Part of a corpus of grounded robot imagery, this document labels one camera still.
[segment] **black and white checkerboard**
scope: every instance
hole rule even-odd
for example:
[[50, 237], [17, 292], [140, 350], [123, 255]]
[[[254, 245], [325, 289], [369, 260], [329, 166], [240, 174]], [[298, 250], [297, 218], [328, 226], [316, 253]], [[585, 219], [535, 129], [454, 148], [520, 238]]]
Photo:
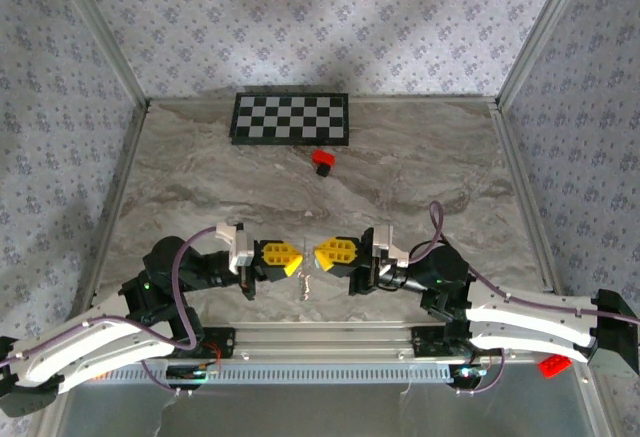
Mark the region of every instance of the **black and white checkerboard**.
[[347, 94], [236, 94], [232, 144], [349, 145]]

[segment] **wall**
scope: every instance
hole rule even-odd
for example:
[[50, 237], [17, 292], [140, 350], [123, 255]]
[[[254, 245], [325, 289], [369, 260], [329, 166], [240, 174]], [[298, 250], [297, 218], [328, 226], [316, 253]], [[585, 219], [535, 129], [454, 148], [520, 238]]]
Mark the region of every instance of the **wall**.
[[0, 20], [0, 335], [22, 338], [91, 272], [134, 105], [70, 0], [0, 0]]
[[[640, 0], [573, 0], [508, 111], [571, 293], [640, 315]], [[614, 382], [640, 435], [640, 380]]]
[[545, 0], [96, 0], [148, 97], [496, 95]]

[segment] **red lego brick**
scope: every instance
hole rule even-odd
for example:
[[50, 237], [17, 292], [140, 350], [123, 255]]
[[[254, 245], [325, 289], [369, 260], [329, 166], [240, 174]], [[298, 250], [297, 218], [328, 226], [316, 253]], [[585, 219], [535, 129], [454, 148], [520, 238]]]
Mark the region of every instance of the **red lego brick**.
[[546, 360], [543, 360], [538, 364], [538, 368], [545, 379], [550, 379], [556, 376], [563, 370], [571, 366], [571, 359], [564, 355], [552, 355]]
[[316, 165], [326, 164], [329, 167], [333, 167], [336, 163], [336, 156], [323, 150], [316, 150], [311, 157], [311, 160]]

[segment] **white bracket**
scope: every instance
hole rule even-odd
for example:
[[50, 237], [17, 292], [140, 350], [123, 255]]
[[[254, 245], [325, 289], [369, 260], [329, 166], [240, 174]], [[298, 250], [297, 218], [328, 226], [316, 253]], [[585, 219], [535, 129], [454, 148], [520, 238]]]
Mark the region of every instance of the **white bracket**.
[[472, 322], [469, 341], [479, 349], [512, 349], [543, 352], [569, 357], [578, 362], [587, 358], [573, 348], [573, 342], [543, 332], [523, 329], [508, 324]]
[[[89, 309], [84, 314], [65, 322], [49, 332], [45, 332], [31, 339], [19, 340], [13, 344], [13, 351], [9, 354], [14, 357], [17, 354], [32, 349], [41, 342], [60, 335], [88, 319], [105, 315], [124, 317], [129, 313], [129, 307], [123, 296], [113, 294], [107, 300]], [[108, 320], [97, 325], [89, 324], [78, 331], [77, 334], [68, 337], [51, 347], [32, 353], [26, 360], [18, 360], [11, 364], [11, 371], [18, 375], [18, 385], [22, 387], [37, 387], [49, 380], [49, 378], [77, 360], [79, 357], [93, 352], [96, 349], [118, 340], [127, 335], [140, 332], [137, 327], [119, 320]]]
[[253, 239], [244, 230], [238, 230], [235, 225], [224, 222], [216, 224], [216, 237], [229, 245], [229, 270], [239, 274], [238, 267], [251, 265], [255, 250]]
[[[517, 296], [538, 304], [597, 310], [589, 297], [561, 297], [503, 286], [500, 286], [500, 290], [508, 296]], [[594, 338], [591, 336], [591, 329], [598, 325], [598, 319], [594, 315], [584, 315], [579, 312], [555, 312], [520, 305], [500, 297], [478, 281], [469, 285], [467, 300], [471, 303], [471, 308], [467, 309], [466, 315], [472, 322], [515, 325], [549, 334], [551, 337], [560, 337], [582, 347], [590, 347], [593, 344]]]
[[[171, 336], [171, 326], [168, 322], [160, 322], [152, 329], [165, 337]], [[173, 345], [162, 342], [145, 332], [122, 337], [62, 369], [59, 374], [64, 376], [64, 381], [60, 383], [58, 393], [68, 392], [86, 380], [125, 365], [168, 355], [173, 352], [173, 349]]]
[[[393, 245], [393, 226], [378, 225], [373, 228], [373, 249], [371, 255], [381, 257], [382, 250], [386, 250], [389, 260], [395, 261], [398, 267], [406, 269], [409, 267], [409, 253], [398, 249]], [[386, 274], [391, 269], [392, 264], [387, 264], [380, 269], [380, 275]]]

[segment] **marble surface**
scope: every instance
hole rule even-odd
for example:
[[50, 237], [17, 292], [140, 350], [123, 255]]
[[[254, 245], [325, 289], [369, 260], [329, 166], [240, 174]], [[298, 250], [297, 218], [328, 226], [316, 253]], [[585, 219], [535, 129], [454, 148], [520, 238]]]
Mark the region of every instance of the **marble surface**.
[[[351, 143], [331, 148], [326, 179], [311, 147], [232, 146], [232, 103], [153, 104], [144, 124], [99, 297], [137, 275], [160, 238], [187, 238], [218, 221], [244, 222], [257, 239], [284, 239], [310, 252], [334, 235], [392, 224], [410, 249], [430, 238], [429, 203], [439, 199], [445, 232], [463, 256], [499, 283], [540, 289], [541, 280], [511, 180], [484, 104], [352, 103]], [[222, 249], [213, 237], [194, 246]], [[375, 292], [349, 297], [348, 280], [308, 258], [300, 276], [262, 283], [256, 301], [237, 287], [188, 294], [204, 324], [240, 321], [429, 320], [419, 297]]]

